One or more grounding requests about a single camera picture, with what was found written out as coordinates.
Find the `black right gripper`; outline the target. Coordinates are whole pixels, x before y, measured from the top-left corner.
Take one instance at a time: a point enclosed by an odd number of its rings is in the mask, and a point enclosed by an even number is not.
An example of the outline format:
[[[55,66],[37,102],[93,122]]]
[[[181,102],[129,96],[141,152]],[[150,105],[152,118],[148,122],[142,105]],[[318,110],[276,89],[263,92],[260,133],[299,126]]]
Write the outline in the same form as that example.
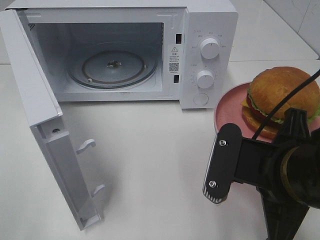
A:
[[[300,181],[294,180],[305,167],[302,147],[310,142],[307,111],[289,108],[284,122],[278,130],[272,145],[276,146],[260,164],[263,183],[257,187],[261,194],[268,240],[292,240],[300,228],[308,206],[294,201],[303,200]]]

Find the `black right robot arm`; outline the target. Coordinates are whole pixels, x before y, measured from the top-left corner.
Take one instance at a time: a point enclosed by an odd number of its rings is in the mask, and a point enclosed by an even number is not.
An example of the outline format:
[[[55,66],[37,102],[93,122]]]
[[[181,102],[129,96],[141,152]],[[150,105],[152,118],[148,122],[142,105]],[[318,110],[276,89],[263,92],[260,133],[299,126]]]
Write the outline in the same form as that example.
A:
[[[309,131],[307,112],[290,108],[263,166],[261,195],[267,239],[292,240],[310,208],[320,207],[320,131]]]

